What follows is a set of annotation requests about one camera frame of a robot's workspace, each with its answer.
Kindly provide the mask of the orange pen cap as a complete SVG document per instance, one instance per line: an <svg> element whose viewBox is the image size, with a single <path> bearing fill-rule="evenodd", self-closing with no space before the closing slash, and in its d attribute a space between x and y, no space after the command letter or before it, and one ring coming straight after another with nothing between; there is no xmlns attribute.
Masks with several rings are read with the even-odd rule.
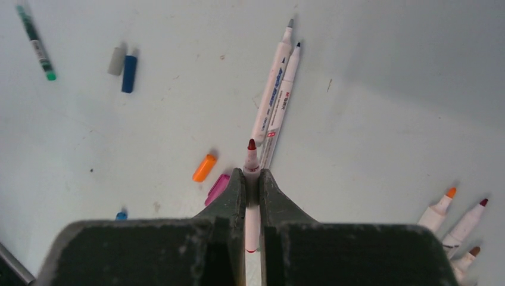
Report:
<svg viewBox="0 0 505 286"><path fill-rule="evenodd" d="M198 182L198 183L204 182L205 179L207 178L207 176L212 171L216 162L217 162L217 158L214 155L212 155L210 153L207 154L203 158L203 160L201 161L201 163L199 164L197 169L195 170L194 174L192 175L192 180L194 182Z"/></svg>

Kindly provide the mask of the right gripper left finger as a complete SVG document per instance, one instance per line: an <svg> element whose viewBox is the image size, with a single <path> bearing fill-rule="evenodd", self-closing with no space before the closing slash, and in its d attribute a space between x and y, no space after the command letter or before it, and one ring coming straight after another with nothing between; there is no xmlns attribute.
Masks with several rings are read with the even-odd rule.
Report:
<svg viewBox="0 0 505 286"><path fill-rule="evenodd" d="M56 237L36 285L245 285L245 178L190 218L80 220Z"/></svg>

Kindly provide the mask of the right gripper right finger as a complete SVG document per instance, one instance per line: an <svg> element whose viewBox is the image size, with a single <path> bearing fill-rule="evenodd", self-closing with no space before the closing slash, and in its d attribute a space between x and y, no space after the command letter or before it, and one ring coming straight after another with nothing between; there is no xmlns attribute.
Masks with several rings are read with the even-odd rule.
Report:
<svg viewBox="0 0 505 286"><path fill-rule="evenodd" d="M259 178L263 285L457 285L435 235L403 224L322 223Z"/></svg>

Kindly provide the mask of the small blue pen cap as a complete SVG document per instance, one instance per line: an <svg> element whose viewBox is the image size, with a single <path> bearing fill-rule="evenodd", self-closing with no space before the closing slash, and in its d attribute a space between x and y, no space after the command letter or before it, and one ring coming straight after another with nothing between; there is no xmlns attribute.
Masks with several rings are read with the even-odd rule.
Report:
<svg viewBox="0 0 505 286"><path fill-rule="evenodd" d="M127 220L128 215L126 212L118 212L116 214L115 220Z"/></svg>

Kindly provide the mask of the dark blue pen cap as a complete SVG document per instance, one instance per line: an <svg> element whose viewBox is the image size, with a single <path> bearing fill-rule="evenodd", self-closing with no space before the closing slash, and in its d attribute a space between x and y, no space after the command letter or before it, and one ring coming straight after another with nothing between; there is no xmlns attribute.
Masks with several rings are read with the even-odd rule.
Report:
<svg viewBox="0 0 505 286"><path fill-rule="evenodd" d="M138 59L133 55L126 55L124 57L123 80L121 91L127 94L133 92L135 84L136 68Z"/></svg>

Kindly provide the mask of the dark green marker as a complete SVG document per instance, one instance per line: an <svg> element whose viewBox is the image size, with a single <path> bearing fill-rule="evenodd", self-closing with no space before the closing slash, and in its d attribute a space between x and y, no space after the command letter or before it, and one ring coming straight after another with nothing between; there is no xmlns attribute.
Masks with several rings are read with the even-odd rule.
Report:
<svg viewBox="0 0 505 286"><path fill-rule="evenodd" d="M54 68L50 59L48 58L44 47L42 45L41 39L36 30L35 24L33 22L32 16L27 9L27 5L24 2L16 3L15 5L18 16L21 19L24 30L29 38L29 42L33 47L38 63L40 64L43 72L48 81L55 81L57 76L55 74Z"/></svg>

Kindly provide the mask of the magenta cap marker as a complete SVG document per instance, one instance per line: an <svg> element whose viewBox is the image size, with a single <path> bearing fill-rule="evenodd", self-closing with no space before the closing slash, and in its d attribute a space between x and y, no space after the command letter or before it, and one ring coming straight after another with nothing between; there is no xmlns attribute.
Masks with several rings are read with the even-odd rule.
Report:
<svg viewBox="0 0 505 286"><path fill-rule="evenodd" d="M441 244L448 259L452 258L457 253L463 241L477 226L486 209L487 203L488 199L485 198L466 212L452 230L442 239Z"/></svg>

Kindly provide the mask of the orange cap marker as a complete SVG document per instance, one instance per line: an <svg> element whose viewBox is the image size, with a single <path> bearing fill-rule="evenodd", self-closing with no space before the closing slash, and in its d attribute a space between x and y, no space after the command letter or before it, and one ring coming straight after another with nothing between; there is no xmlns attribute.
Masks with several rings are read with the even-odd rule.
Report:
<svg viewBox="0 0 505 286"><path fill-rule="evenodd" d="M453 202L457 188L450 188L440 200L429 206L421 215L417 225L422 226L433 233L436 233L446 219L448 209Z"/></svg>

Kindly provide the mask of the dark blue cap marker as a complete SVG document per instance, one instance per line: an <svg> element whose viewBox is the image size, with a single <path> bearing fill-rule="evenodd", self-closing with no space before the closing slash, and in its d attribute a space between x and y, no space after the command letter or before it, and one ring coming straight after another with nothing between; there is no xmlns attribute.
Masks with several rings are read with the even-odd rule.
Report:
<svg viewBox="0 0 505 286"><path fill-rule="evenodd" d="M294 85L294 79L300 61L300 53L301 43L299 42L289 58L285 75L280 84L279 94L274 105L273 114L267 129L267 137L260 156L261 169L268 169L271 165L282 122L291 96L292 87Z"/></svg>

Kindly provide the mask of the magenta pen cap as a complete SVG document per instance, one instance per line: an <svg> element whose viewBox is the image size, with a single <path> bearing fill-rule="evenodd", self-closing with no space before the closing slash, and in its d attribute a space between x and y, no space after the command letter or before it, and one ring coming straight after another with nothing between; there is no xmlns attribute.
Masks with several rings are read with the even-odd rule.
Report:
<svg viewBox="0 0 505 286"><path fill-rule="evenodd" d="M218 196L223 193L228 185L229 179L230 176L224 173L218 177L207 194L207 198L204 201L205 206L210 205Z"/></svg>

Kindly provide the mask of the red cap marker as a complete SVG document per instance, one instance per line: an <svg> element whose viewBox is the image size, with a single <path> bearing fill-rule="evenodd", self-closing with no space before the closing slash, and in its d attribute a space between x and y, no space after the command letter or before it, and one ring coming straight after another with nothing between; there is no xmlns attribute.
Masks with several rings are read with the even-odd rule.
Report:
<svg viewBox="0 0 505 286"><path fill-rule="evenodd" d="M259 246L260 237L260 207L259 207L259 177L260 164L257 157L257 146L254 139L250 139L247 146L247 157L242 172L245 178L245 251L255 253Z"/></svg>

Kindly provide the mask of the grey pen cap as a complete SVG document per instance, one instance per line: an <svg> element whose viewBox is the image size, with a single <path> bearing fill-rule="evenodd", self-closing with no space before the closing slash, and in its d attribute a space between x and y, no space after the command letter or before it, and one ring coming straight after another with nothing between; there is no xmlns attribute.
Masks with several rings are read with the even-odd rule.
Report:
<svg viewBox="0 0 505 286"><path fill-rule="evenodd" d="M107 73L119 76L123 71L124 57L126 56L126 49L123 47L116 47L113 50L110 63L108 65Z"/></svg>

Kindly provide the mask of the grey cap white marker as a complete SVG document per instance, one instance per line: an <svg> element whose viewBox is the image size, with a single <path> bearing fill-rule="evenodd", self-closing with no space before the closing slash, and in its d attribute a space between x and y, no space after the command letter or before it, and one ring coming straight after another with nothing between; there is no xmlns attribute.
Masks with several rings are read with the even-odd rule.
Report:
<svg viewBox="0 0 505 286"><path fill-rule="evenodd" d="M258 112L251 132L251 138L256 146L260 146L265 138L267 127L272 116L274 101L278 95L280 84L285 75L285 70L292 51L292 31L294 19L291 18L278 43L267 82L261 97Z"/></svg>

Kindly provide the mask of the brown cap marker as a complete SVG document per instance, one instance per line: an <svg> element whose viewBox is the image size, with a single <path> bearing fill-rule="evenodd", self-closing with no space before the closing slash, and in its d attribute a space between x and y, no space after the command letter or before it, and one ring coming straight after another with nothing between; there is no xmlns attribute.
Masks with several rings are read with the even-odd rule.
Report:
<svg viewBox="0 0 505 286"><path fill-rule="evenodd" d="M456 277L458 283L464 281L466 277L466 272L475 261L478 254L481 252L480 246L476 246L466 252L462 257L450 261L453 274Z"/></svg>

